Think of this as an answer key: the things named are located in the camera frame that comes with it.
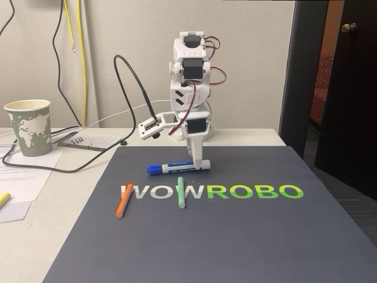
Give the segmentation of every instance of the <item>door knob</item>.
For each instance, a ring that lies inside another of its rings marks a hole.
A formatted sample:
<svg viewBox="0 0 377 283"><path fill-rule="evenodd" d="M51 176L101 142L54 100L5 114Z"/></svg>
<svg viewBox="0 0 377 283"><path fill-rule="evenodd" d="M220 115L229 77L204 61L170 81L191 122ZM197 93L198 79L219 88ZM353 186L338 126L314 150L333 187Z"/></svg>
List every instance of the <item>door knob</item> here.
<svg viewBox="0 0 377 283"><path fill-rule="evenodd" d="M351 24L345 24L342 26L342 33L346 34L347 32L351 31L356 31L357 30L357 26L356 24L353 22Z"/></svg>

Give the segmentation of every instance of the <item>paper cup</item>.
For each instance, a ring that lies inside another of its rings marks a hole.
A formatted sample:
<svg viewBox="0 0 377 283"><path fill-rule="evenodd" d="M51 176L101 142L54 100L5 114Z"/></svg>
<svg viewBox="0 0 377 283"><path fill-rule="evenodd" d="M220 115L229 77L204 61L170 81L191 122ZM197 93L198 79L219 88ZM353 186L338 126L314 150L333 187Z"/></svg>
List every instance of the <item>paper cup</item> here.
<svg viewBox="0 0 377 283"><path fill-rule="evenodd" d="M52 150L49 105L47 100L21 100L4 106L24 156L41 156Z"/></svg>

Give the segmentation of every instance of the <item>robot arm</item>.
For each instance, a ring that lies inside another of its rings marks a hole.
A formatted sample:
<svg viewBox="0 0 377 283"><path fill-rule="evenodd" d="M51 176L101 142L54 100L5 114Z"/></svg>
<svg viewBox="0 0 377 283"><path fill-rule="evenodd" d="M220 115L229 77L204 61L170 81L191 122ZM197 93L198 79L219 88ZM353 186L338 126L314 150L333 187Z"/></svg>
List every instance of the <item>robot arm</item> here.
<svg viewBox="0 0 377 283"><path fill-rule="evenodd" d="M211 115L204 106L210 95L211 64L203 32L181 32L174 41L173 66L170 65L171 112L156 115L157 121L148 119L138 125L140 137L157 138L165 128L173 134L181 128L188 153L196 169L203 160L203 139L209 134Z"/></svg>

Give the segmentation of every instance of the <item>red wire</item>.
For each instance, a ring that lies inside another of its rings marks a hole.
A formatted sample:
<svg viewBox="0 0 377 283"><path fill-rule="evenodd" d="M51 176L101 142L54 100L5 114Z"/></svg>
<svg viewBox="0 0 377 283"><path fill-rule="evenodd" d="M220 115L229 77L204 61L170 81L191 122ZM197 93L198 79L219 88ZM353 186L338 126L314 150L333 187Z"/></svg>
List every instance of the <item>red wire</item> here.
<svg viewBox="0 0 377 283"><path fill-rule="evenodd" d="M211 67L211 69L215 69L215 70L217 70L217 71L223 73L223 75L224 75L225 77L224 77L224 80L222 80L222 81L216 81L215 83L210 83L210 85L219 85L219 84L223 84L223 83L226 81L226 77L227 77L226 73L225 73L222 69L217 68L217 67Z"/></svg>
<svg viewBox="0 0 377 283"><path fill-rule="evenodd" d="M216 51L216 46L215 46L215 44L214 44L214 42L212 41L212 40L206 40L206 42L210 42L210 43L212 43L213 44L213 46L208 46L208 45L205 45L206 46L206 48L212 48L213 49L213 51L212 51L212 53L211 53L211 55L208 57L208 61L209 60L211 60L212 59L212 57L214 56L214 53L215 53L215 51Z"/></svg>
<svg viewBox="0 0 377 283"><path fill-rule="evenodd" d="M217 37L212 37L212 36L210 36L210 37L205 37L204 40L208 42L208 41L209 41L208 39L210 39L210 38L212 38L212 39L214 39L214 40L217 41L217 47L215 47L215 49L219 49L219 48L220 48L220 44L221 44L221 43L220 43L220 40L219 40Z"/></svg>
<svg viewBox="0 0 377 283"><path fill-rule="evenodd" d="M194 105L194 100L195 100L195 95L196 95L195 81L194 80L187 80L187 81L192 81L193 84L194 84L193 99L191 100L190 107L188 108L188 110L187 110L186 114L184 115L183 119L181 120L181 122L179 122L178 125L176 125L174 128L171 129L171 131L168 134L169 136L171 136L172 134L174 134L179 129L179 127L182 126L182 124L186 121L187 116L190 114L191 109L193 108L193 105Z"/></svg>

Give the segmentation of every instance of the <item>desk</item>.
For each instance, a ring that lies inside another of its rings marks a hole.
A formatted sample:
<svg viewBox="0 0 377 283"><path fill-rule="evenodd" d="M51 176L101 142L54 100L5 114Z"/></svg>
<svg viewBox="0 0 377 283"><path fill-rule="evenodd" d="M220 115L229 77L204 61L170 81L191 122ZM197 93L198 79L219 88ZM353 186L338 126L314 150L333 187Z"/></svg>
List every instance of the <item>desk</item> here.
<svg viewBox="0 0 377 283"><path fill-rule="evenodd" d="M89 133L125 136L130 129L86 129ZM0 137L0 143L15 140L14 134ZM140 140L137 132L128 146L186 146L168 137ZM284 146L272 129L215 129L205 146ZM57 168L74 169L97 153L63 147ZM22 221L0 223L0 276L4 283L41 282L68 236L115 148L87 168L73 174L52 172L44 188Z"/></svg>

